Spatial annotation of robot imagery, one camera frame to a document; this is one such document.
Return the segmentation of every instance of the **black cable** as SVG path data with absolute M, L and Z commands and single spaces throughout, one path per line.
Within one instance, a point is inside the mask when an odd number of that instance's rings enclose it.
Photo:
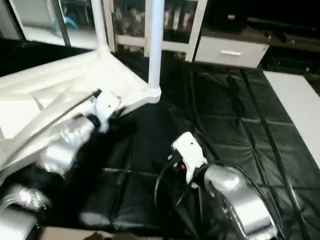
M 162 169 L 162 171 L 160 172 L 159 176 L 156 179 L 155 187 L 154 187 L 154 205 L 156 207 L 158 207 L 157 206 L 157 197 L 158 197 L 158 189 L 159 189 L 160 181 L 163 178 L 165 171 L 169 167 L 173 166 L 173 164 L 175 164 L 176 162 L 177 162 L 177 159 L 174 156 L 172 156 L 171 159 L 169 160 L 169 162 L 164 166 L 164 168 Z
M 72 105 L 71 107 L 69 107 L 67 110 L 65 110 L 62 114 L 60 114 L 58 117 L 56 117 L 55 119 L 53 119 L 52 121 L 50 121 L 47 125 L 45 125 L 44 127 L 42 127 L 39 131 L 35 132 L 33 135 L 31 135 L 30 137 L 28 137 L 27 140 L 25 140 L 11 155 L 9 155 L 9 157 L 6 159 L 6 161 L 4 162 L 4 164 L 2 165 L 3 167 L 7 166 L 8 164 L 10 164 L 12 161 L 15 160 L 15 158 L 19 155 L 19 153 L 24 150 L 29 143 L 31 143 L 34 139 L 36 139 L 38 136 L 40 136 L 42 133 L 44 133 L 46 130 L 48 130 L 49 128 L 51 128 L 56 122 L 58 122 L 60 119 L 62 119 L 65 115 L 67 115 L 68 113 L 70 113 L 73 109 L 75 109 L 76 107 L 78 107 L 79 105 L 81 105 L 82 103 L 84 103 L 85 101 L 87 101 L 88 99 L 90 99 L 92 96 L 97 96 L 101 93 L 101 90 L 97 90 L 94 91 L 92 93 L 90 93 L 88 96 L 86 96 L 84 99 L 82 99 L 81 101 L 77 102 L 76 104 Z

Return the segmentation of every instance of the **drawer handle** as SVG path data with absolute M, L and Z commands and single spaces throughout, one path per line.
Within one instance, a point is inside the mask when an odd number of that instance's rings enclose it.
M 241 56 L 241 52 L 236 52 L 236 51 L 225 51 L 225 50 L 222 50 L 222 51 L 220 51 L 220 53 L 223 54 L 223 55 L 229 55 L 229 56 L 235 56 L 235 57 Z

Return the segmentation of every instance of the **white floor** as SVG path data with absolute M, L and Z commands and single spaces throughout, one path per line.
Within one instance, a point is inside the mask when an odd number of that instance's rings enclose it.
M 303 76 L 270 71 L 264 75 L 320 168 L 320 97 Z
M 54 44 L 64 46 L 65 42 L 60 32 L 54 33 L 49 28 L 41 28 L 34 26 L 24 26 L 23 32 L 29 41 L 38 41 L 46 44 Z M 97 37 L 94 29 L 75 29 L 67 27 L 68 36 L 71 46 L 82 49 L 96 49 Z

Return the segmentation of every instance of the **drawer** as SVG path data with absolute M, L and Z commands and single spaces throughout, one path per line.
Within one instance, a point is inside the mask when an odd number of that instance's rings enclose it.
M 262 43 L 202 36 L 195 61 L 256 68 L 268 47 Z

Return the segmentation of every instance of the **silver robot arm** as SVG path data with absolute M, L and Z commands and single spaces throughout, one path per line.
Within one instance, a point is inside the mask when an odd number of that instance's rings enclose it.
M 183 133 L 173 144 L 186 166 L 186 182 L 190 183 L 196 168 L 207 164 L 201 146 L 190 132 Z M 259 193 L 246 184 L 236 169 L 210 165 L 204 173 L 205 190 L 213 197 L 223 198 L 222 210 L 243 240 L 271 240 L 278 229 Z
M 109 92 L 101 92 L 93 102 L 91 111 L 72 118 L 64 125 L 58 137 L 44 148 L 35 166 L 65 179 L 76 162 L 79 149 L 89 141 L 93 132 L 108 131 L 108 120 L 118 111 L 119 105 L 118 98 Z M 0 201 L 0 239 L 26 240 L 30 231 L 37 227 L 37 220 L 31 213 L 11 205 L 38 212 L 46 210 L 51 204 L 51 200 L 41 191 L 20 184 L 13 185 Z

